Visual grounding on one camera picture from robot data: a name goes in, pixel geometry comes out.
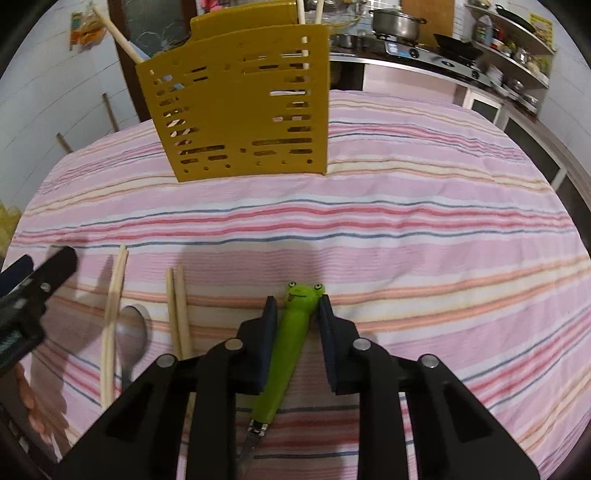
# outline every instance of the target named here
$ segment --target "hand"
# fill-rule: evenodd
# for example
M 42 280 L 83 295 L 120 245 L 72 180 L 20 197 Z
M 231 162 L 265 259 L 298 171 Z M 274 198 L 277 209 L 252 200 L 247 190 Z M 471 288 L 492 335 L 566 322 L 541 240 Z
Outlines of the hand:
M 39 408 L 39 403 L 35 397 L 35 392 L 25 378 L 25 371 L 21 364 L 16 364 L 15 373 L 18 383 L 18 392 L 21 400 L 29 411 L 29 423 L 41 439 L 48 445 L 51 445 L 51 430 L 48 421 Z

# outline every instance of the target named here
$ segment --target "spoon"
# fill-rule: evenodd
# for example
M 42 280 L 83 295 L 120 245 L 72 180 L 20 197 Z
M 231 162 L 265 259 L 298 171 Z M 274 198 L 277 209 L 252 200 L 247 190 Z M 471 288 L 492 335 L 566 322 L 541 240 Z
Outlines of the spoon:
M 119 312 L 115 328 L 117 353 L 121 363 L 121 391 L 131 385 L 131 373 L 142 359 L 148 346 L 148 331 L 144 316 L 131 305 Z

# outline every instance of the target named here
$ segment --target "striped tablecloth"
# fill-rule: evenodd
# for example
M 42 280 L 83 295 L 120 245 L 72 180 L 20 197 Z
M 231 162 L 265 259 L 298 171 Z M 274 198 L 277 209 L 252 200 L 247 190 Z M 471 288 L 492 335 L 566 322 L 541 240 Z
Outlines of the striped tablecloth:
M 6 265 L 72 245 L 27 375 L 63 452 L 100 415 L 99 335 L 113 259 L 123 304 L 151 318 L 135 375 L 171 351 L 165 269 L 183 264 L 196 352 L 258 316 L 290 280 L 398 356 L 432 352 L 547 478 L 590 419 L 591 262 L 524 153 L 453 105 L 332 92 L 329 173 L 178 184 L 151 122 L 65 157 L 24 212 Z M 239 398 L 238 438 L 249 398 Z M 312 328 L 251 478 L 354 479 L 358 398 L 328 388 Z M 416 476 L 412 441 L 410 469 Z M 179 470 L 184 463 L 180 462 Z

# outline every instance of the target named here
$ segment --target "metal shelf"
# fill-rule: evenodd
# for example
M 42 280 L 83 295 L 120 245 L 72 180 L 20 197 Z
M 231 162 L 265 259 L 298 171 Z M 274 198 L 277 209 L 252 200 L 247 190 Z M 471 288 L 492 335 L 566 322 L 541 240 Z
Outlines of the metal shelf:
M 517 63 L 515 60 L 510 59 L 506 55 L 503 55 L 500 51 L 494 48 L 487 47 L 477 41 L 472 41 L 472 44 L 482 50 L 485 53 L 486 59 L 490 61 L 495 67 L 497 67 L 503 74 L 507 74 L 510 77 L 515 77 L 519 80 L 526 88 L 549 88 L 542 82 L 537 76 L 531 73 L 523 65 Z
M 478 20 L 482 14 L 491 17 L 494 23 L 497 23 L 505 30 L 507 36 L 515 40 L 518 47 L 525 48 L 532 55 L 554 55 L 554 51 L 538 37 L 508 18 L 499 15 L 492 7 L 490 9 L 476 7 L 474 5 L 466 5 L 466 7 L 470 10 L 475 20 Z

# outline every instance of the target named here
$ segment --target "cooking pot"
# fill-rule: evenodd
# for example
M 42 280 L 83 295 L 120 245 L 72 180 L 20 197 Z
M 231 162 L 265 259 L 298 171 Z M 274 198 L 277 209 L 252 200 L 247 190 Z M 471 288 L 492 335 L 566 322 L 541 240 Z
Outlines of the cooking pot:
M 419 25 L 427 23 L 424 18 L 413 17 L 394 8 L 382 8 L 371 12 L 374 14 L 372 28 L 377 35 L 417 41 Z

